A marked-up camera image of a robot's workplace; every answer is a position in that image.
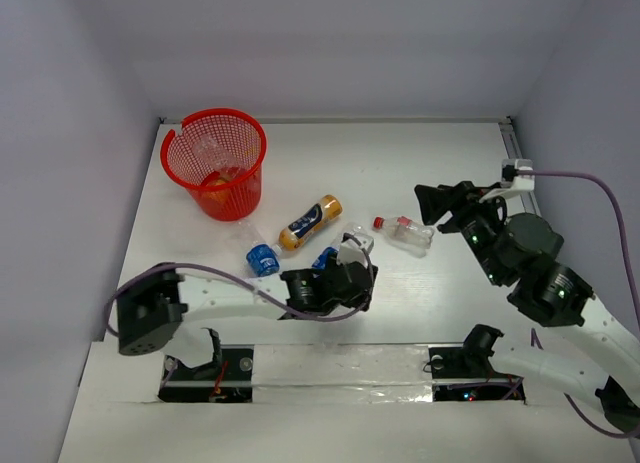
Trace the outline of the small orange juice bottle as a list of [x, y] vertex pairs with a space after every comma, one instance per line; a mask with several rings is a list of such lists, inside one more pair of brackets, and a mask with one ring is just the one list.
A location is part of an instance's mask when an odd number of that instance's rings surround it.
[[202, 193], [202, 198], [210, 204], [224, 205], [231, 196], [231, 190], [229, 188], [221, 189], [229, 183], [229, 180], [219, 173], [210, 175], [202, 185], [205, 191]]

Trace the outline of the clear bottle with white cap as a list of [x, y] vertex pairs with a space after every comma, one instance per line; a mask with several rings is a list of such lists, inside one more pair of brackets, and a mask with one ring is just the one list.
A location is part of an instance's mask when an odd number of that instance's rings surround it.
[[194, 144], [193, 151], [198, 158], [227, 179], [234, 179], [241, 173], [239, 160], [213, 136], [202, 136]]

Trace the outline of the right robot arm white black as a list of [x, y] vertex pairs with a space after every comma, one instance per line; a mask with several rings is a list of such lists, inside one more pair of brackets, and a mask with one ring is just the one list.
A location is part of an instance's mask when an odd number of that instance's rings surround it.
[[511, 344], [505, 334], [477, 324], [446, 364], [473, 375], [511, 374], [537, 381], [582, 401], [611, 425], [607, 436], [639, 435], [639, 340], [606, 308], [594, 289], [558, 262], [564, 243], [542, 217], [508, 215], [508, 199], [529, 193], [534, 173], [505, 178], [489, 187], [469, 181], [414, 188], [422, 220], [443, 234], [461, 235], [494, 286], [510, 288], [519, 313], [550, 328], [589, 357], [579, 363]]

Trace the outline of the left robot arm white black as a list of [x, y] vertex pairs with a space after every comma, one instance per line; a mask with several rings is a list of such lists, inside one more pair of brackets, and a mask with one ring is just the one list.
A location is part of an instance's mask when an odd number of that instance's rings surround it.
[[161, 263], [114, 294], [118, 352], [138, 357], [161, 352], [201, 378], [222, 364], [212, 320], [338, 322], [368, 310], [378, 274], [369, 259], [288, 270], [242, 279], [195, 263]]

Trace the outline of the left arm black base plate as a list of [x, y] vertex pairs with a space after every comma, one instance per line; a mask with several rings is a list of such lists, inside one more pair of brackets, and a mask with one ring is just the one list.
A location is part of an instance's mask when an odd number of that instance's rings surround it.
[[223, 346], [222, 362], [188, 368], [164, 360], [158, 398], [165, 403], [251, 403], [253, 346]]

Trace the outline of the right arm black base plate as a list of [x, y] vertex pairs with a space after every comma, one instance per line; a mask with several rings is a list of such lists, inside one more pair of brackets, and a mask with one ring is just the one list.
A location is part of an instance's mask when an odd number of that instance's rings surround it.
[[435, 402], [526, 401], [521, 377], [474, 367], [459, 355], [461, 350], [457, 346], [429, 349], [423, 372], [432, 379]]

